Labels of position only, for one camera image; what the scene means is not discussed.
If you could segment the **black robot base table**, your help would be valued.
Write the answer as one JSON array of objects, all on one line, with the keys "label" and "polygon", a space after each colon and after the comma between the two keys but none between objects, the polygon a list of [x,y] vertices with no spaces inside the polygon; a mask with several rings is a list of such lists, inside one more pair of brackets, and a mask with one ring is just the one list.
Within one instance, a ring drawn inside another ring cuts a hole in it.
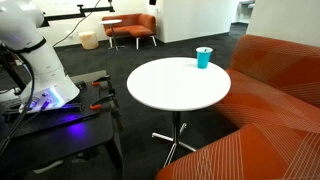
[{"label": "black robot base table", "polygon": [[0,180],[15,178],[58,160],[104,146],[123,178],[123,159],[117,124],[111,111],[51,130],[13,139],[1,156]]}]

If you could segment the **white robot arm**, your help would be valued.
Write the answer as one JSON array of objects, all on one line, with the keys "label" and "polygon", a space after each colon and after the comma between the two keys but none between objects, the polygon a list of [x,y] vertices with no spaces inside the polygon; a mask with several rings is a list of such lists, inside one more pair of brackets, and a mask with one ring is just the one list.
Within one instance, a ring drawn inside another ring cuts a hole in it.
[{"label": "white robot arm", "polygon": [[0,0],[0,41],[31,65],[34,94],[48,93],[57,105],[64,105],[80,90],[64,71],[53,47],[38,31],[43,22],[42,11],[31,0]]}]

